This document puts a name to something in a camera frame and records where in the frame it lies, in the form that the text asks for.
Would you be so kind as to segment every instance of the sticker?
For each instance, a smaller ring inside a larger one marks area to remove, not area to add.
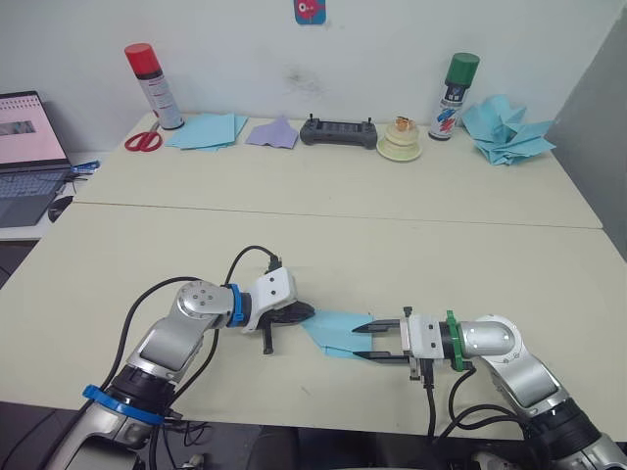
[[[298,24],[324,24],[325,0],[294,0],[294,16]]]

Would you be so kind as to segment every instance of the wall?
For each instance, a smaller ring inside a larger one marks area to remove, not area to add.
[[[627,11],[559,112],[554,154],[627,260]]]
[[[184,111],[427,122],[451,55],[482,58],[469,100],[553,118],[625,0],[0,0],[0,92],[36,89],[69,150],[116,145],[147,105],[122,53],[154,45]]]

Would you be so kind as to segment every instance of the game controller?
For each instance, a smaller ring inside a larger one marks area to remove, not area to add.
[[[316,143],[363,145],[367,149],[376,147],[376,127],[368,121],[335,122],[320,120],[310,115],[301,128],[301,140],[308,145]]]

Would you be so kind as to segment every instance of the laptop screen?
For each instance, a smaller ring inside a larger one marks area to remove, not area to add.
[[[68,163],[37,93],[0,95],[0,168]]]

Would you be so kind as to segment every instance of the laptop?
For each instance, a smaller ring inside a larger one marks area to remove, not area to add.
[[[35,225],[70,167],[37,92],[0,95],[0,227]]]

